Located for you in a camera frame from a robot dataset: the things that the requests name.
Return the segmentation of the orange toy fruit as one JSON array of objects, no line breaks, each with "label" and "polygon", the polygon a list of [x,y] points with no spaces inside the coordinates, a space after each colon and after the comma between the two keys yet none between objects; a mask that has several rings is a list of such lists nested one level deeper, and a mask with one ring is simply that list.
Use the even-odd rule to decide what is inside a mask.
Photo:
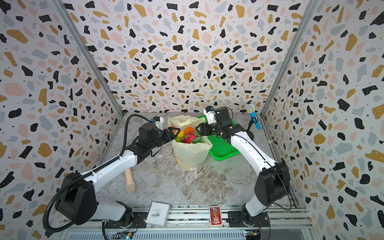
[{"label": "orange toy fruit", "polygon": [[185,131],[184,131],[184,133],[185,133],[186,135],[188,135],[188,134],[190,134],[190,133],[194,133],[194,132],[195,132],[195,129],[192,128],[192,127],[187,127],[187,128],[185,129]]}]

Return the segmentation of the red dragon fruit toy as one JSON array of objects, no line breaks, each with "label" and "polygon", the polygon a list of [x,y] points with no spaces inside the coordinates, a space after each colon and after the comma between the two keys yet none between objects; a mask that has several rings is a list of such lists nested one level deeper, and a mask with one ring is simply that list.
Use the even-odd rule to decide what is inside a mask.
[{"label": "red dragon fruit toy", "polygon": [[186,144],[196,144],[200,141],[201,136],[195,133],[188,133],[184,136],[183,142]]}]

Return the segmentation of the cream plastic bag orange print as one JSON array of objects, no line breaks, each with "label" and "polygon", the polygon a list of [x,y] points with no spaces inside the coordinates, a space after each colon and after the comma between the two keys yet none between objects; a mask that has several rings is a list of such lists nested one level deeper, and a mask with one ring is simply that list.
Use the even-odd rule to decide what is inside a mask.
[{"label": "cream plastic bag orange print", "polygon": [[[186,136],[186,129],[188,127],[195,130],[199,124],[205,122],[206,120],[204,118],[180,115],[168,118],[168,127],[179,128]],[[198,164],[203,163],[212,146],[213,144],[207,137],[199,138],[196,143],[183,143],[182,141],[176,140],[172,141],[174,155],[182,171],[193,170]]]}]

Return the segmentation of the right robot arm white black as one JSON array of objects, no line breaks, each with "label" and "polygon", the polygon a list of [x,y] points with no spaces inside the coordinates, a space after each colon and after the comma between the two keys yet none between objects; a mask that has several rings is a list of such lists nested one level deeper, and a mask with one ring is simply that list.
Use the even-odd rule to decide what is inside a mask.
[{"label": "right robot arm white black", "polygon": [[250,130],[240,124],[234,124],[229,108],[204,109],[207,119],[197,126],[201,136],[216,136],[236,148],[248,161],[257,174],[254,194],[251,200],[242,206],[242,221],[247,226],[257,223],[257,216],[262,214],[271,204],[289,196],[290,174],[286,163],[278,163],[265,154],[251,138]]}]

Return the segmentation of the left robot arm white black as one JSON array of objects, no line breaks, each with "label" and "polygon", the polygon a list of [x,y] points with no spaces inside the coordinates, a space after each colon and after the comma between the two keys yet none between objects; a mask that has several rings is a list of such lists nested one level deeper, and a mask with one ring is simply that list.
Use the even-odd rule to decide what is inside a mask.
[{"label": "left robot arm white black", "polygon": [[98,202],[97,192],[121,173],[152,156],[153,149],[175,140],[180,131],[173,127],[161,130],[154,123],[145,123],[122,154],[85,173],[67,175],[54,199],[55,210],[68,218],[72,225],[109,220],[129,226],[134,221],[132,209],[121,202]]}]

